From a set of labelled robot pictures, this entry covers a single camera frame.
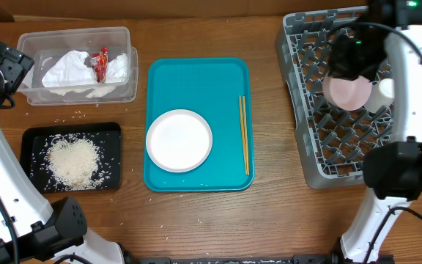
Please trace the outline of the large white plate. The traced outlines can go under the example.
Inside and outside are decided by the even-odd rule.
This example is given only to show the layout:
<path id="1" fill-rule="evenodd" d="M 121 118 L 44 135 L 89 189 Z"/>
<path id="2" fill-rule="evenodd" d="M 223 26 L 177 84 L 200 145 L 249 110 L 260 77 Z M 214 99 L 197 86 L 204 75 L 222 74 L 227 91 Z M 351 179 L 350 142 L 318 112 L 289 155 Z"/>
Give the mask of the large white plate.
<path id="1" fill-rule="evenodd" d="M 167 111 L 150 125 L 146 149 L 159 168 L 173 173 L 189 172 L 210 154 L 212 131 L 207 121 L 194 111 Z"/>

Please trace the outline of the white cup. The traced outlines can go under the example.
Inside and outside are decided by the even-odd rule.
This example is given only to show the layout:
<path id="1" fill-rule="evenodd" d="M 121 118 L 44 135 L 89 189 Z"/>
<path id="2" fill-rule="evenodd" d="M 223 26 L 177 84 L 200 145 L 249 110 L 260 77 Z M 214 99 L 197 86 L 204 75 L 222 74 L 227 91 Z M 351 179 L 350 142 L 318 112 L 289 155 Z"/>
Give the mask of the white cup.
<path id="1" fill-rule="evenodd" d="M 392 78 L 384 78 L 371 87 L 369 99 L 364 108 L 376 113 L 382 107 L 388 108 L 394 101 L 394 85 Z"/>

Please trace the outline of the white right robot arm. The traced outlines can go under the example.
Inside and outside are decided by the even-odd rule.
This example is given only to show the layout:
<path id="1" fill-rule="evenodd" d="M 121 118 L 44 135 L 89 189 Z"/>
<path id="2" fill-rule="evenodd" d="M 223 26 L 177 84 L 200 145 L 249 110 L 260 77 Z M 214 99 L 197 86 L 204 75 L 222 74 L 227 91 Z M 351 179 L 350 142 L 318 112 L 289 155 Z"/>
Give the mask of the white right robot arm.
<path id="1" fill-rule="evenodd" d="M 392 263 L 379 254 L 382 242 L 422 194 L 422 0 L 370 1 L 356 20 L 334 26 L 326 41 L 330 77 L 373 79 L 388 62 L 394 88 L 390 141 L 363 159 L 366 192 L 331 262 Z"/>

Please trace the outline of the red sauce packet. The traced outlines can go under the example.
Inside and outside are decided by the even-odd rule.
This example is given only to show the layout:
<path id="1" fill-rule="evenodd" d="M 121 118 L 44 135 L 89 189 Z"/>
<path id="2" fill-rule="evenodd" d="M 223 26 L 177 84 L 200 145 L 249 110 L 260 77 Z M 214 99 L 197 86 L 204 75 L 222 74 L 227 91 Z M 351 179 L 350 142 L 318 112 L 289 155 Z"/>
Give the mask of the red sauce packet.
<path id="1" fill-rule="evenodd" d="M 100 52 L 91 55 L 90 63 L 98 83 L 106 82 L 106 70 L 108 64 L 108 49 L 102 47 Z"/>

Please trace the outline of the white napkin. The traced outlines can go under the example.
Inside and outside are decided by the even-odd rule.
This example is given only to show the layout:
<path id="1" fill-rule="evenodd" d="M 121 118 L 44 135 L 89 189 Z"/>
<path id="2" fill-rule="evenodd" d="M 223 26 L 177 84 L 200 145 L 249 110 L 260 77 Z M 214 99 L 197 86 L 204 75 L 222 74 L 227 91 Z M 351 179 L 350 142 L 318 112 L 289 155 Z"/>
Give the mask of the white napkin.
<path id="1" fill-rule="evenodd" d="M 122 53 L 116 59 L 110 61 L 106 67 L 105 82 L 107 84 L 123 82 L 127 78 L 127 54 Z M 114 86 L 106 86 L 94 89 L 86 97 L 101 98 L 115 90 Z"/>
<path id="2" fill-rule="evenodd" d="M 68 92 L 80 93 L 89 90 L 89 88 L 67 88 L 97 84 L 93 69 L 85 64 L 88 57 L 89 54 L 85 51 L 69 51 L 42 77 L 43 86 L 55 87 L 52 93 L 61 96 Z"/>

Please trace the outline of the grey dishwasher rack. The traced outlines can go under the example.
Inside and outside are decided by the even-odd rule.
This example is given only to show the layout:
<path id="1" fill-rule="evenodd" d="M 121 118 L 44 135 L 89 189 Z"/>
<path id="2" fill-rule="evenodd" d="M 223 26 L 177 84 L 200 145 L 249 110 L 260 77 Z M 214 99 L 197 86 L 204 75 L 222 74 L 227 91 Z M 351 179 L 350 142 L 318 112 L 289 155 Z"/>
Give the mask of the grey dishwasher rack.
<path id="1" fill-rule="evenodd" d="M 303 172 L 312 188 L 365 184 L 365 155 L 390 141 L 393 103 L 376 113 L 364 105 L 346 111 L 328 103 L 322 91 L 331 54 L 327 33 L 334 26 L 356 20 L 367 9 L 300 12 L 283 19 L 276 42 L 278 59 L 295 111 L 295 136 Z M 393 79 L 388 62 L 382 62 L 371 85 L 384 78 Z"/>

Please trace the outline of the small pink bowl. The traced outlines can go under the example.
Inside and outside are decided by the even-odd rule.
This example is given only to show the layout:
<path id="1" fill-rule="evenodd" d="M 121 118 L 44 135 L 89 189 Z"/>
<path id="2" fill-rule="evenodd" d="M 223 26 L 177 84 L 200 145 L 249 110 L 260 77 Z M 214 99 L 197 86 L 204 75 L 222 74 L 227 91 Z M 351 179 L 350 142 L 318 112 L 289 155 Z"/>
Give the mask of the small pink bowl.
<path id="1" fill-rule="evenodd" d="M 326 74 L 322 82 L 325 100 L 346 111 L 361 108 L 369 99 L 371 87 L 371 82 L 363 76 L 349 81 Z"/>

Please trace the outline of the clear plastic waste bin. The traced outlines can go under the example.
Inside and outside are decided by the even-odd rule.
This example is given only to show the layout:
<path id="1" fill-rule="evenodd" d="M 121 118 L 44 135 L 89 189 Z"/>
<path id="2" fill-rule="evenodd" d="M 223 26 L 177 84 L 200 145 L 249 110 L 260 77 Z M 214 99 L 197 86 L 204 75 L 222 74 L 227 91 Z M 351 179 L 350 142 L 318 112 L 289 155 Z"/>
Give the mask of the clear plastic waste bin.
<path id="1" fill-rule="evenodd" d="M 126 103 L 136 97 L 138 53 L 123 26 L 26 33 L 17 49 L 34 60 L 18 89 L 33 106 Z"/>

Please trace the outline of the right wooden chopstick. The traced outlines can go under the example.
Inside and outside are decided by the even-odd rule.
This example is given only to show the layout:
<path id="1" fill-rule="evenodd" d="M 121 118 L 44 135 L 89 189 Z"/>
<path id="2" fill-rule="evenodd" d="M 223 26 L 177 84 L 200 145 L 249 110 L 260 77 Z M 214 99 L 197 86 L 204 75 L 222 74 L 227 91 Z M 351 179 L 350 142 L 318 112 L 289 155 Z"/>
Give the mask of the right wooden chopstick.
<path id="1" fill-rule="evenodd" d="M 249 149 L 248 149 L 248 126 L 247 126 L 247 113 L 246 113 L 246 104 L 245 96 L 242 96 L 242 105 L 243 105 L 243 129 L 245 137 L 245 159 L 246 159 L 246 174 L 250 176 L 250 164 L 249 164 Z"/>

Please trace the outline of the teal serving tray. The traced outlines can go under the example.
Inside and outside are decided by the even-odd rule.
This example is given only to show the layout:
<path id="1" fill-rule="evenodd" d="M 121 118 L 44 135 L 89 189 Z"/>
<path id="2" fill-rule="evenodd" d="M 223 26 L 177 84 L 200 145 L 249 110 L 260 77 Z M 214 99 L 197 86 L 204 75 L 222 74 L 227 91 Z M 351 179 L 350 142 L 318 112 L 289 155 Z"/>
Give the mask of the teal serving tray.
<path id="1" fill-rule="evenodd" d="M 245 175 L 239 95 L 245 96 L 250 176 Z M 167 172 L 144 156 L 144 182 L 156 192 L 242 191 L 254 179 L 251 88 L 247 64 L 237 57 L 159 59 L 149 68 L 145 126 L 167 111 L 201 115 L 212 149 L 198 168 Z"/>

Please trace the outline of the black food waste tray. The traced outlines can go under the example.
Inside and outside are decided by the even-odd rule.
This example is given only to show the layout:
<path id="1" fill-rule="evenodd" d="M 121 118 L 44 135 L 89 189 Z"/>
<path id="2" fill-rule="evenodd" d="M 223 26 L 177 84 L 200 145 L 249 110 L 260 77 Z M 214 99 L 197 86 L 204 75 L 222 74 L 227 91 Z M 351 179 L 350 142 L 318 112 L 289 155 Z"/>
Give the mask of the black food waste tray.
<path id="1" fill-rule="evenodd" d="M 80 186 L 67 183 L 49 168 L 49 151 L 60 140 L 85 139 L 97 151 L 97 170 Z M 30 128 L 24 132 L 20 164 L 42 194 L 69 191 L 117 190 L 122 182 L 122 129 L 115 122 Z"/>

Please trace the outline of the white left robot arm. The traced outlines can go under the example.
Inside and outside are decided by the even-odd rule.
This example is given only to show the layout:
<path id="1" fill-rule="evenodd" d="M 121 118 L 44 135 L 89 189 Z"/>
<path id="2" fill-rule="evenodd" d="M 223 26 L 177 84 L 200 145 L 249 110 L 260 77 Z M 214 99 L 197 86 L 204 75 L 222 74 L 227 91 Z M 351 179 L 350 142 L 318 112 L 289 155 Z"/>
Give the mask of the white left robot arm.
<path id="1" fill-rule="evenodd" d="M 0 42 L 0 109 L 14 107 L 12 95 L 33 64 L 32 58 Z M 0 128 L 0 263 L 31 259 L 55 263 L 136 261 L 121 244 L 107 241 L 87 227 L 76 198 L 50 203 L 43 197 Z"/>

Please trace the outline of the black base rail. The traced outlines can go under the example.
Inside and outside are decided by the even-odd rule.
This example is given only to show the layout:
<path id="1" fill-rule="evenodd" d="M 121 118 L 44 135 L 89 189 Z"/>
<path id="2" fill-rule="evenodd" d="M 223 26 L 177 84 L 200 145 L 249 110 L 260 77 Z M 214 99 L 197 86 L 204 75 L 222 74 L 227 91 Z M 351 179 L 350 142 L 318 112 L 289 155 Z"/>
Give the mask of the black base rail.
<path id="1" fill-rule="evenodd" d="M 338 263 L 334 254 L 295 254 L 292 257 L 249 257 L 249 258 L 198 258 L 171 259 L 169 257 L 144 257 L 138 264 L 333 264 Z"/>

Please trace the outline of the pile of white rice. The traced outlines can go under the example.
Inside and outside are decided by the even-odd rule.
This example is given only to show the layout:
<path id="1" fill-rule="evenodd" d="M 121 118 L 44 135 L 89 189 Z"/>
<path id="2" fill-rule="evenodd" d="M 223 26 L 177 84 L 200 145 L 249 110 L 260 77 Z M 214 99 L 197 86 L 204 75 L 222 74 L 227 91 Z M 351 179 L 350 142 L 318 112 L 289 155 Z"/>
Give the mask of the pile of white rice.
<path id="1" fill-rule="evenodd" d="M 30 152 L 29 179 L 45 194 L 118 188 L 119 134 L 37 136 Z"/>

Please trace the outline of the white napkin in bin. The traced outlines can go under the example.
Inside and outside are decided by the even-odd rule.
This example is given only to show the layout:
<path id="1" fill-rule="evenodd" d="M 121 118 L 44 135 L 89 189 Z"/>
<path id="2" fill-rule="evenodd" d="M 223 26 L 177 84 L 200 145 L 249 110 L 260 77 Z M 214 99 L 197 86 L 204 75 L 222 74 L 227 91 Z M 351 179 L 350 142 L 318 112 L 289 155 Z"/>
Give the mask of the white napkin in bin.
<path id="1" fill-rule="evenodd" d="M 127 54 L 122 53 L 116 59 L 110 61 L 106 67 L 105 82 L 107 84 L 123 82 L 127 78 Z M 106 86 L 94 89 L 86 97 L 101 98 L 115 90 L 114 86 Z"/>

